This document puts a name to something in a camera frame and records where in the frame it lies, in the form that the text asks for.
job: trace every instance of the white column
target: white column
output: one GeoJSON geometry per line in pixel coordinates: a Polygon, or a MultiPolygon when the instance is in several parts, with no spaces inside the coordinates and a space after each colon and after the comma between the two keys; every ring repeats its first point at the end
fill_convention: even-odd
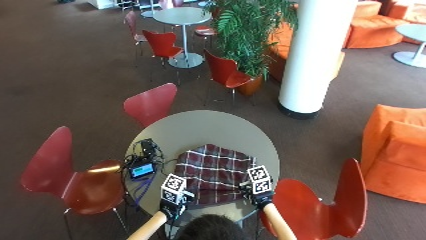
{"type": "Polygon", "coordinates": [[[295,119],[318,115],[356,0],[300,0],[282,76],[278,107],[295,119]]]}

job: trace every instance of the white marker cube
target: white marker cube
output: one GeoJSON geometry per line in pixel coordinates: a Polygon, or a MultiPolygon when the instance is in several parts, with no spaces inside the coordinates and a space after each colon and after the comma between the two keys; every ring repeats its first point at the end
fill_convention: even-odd
{"type": "Polygon", "coordinates": [[[262,166],[250,168],[247,172],[248,172],[248,177],[251,181],[252,194],[259,194],[262,192],[270,191],[271,182],[270,182],[270,176],[264,166],[262,165],[262,166]]]}
{"type": "Polygon", "coordinates": [[[186,179],[170,173],[161,185],[161,198],[178,205],[185,187],[186,179]]]}

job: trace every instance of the hand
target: hand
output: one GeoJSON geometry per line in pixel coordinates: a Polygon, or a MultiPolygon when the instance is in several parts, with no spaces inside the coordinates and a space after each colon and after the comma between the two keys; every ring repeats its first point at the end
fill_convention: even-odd
{"type": "Polygon", "coordinates": [[[183,205],[175,205],[163,199],[159,201],[159,212],[163,213],[167,221],[175,220],[178,216],[182,215],[185,208],[186,207],[183,205]]]}
{"type": "Polygon", "coordinates": [[[263,207],[271,203],[271,197],[274,195],[272,191],[267,191],[255,195],[250,195],[251,204],[256,206],[259,210],[263,210],[263,207]]]}

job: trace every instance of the round table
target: round table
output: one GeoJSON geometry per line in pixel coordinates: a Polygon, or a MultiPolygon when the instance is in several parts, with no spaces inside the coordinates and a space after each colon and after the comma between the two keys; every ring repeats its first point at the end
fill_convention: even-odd
{"type": "MultiPolygon", "coordinates": [[[[262,130],[244,119],[215,111],[195,110],[167,116],[149,125],[130,143],[126,156],[133,153],[133,143],[151,138],[161,148],[165,161],[175,159],[186,150],[194,149],[207,143],[239,151],[256,158],[256,165],[264,165],[275,184],[279,177],[279,159],[275,147],[262,130]]],[[[171,173],[175,161],[165,164],[163,173],[171,173]]],[[[153,183],[139,201],[141,208],[153,215],[159,206],[161,184],[166,176],[157,172],[153,183]]],[[[139,183],[125,180],[127,192],[139,183]]],[[[254,206],[246,199],[183,212],[175,221],[177,226],[183,226],[193,218],[202,214],[226,215],[234,222],[243,220],[255,212],[254,206]]]]}
{"type": "Polygon", "coordinates": [[[426,44],[426,25],[421,24],[403,24],[396,26],[396,32],[407,38],[411,38],[420,43],[415,53],[396,52],[394,59],[406,65],[426,68],[426,55],[421,54],[426,44]]]}
{"type": "Polygon", "coordinates": [[[211,14],[202,11],[200,8],[194,7],[178,7],[169,8],[154,12],[154,19],[158,22],[181,25],[182,26],[182,36],[183,36],[183,53],[177,55],[177,62],[170,59],[169,64],[178,68],[191,68],[202,63],[202,56],[196,53],[189,53],[186,49],[186,26],[191,24],[198,24],[208,21],[211,14]]]}

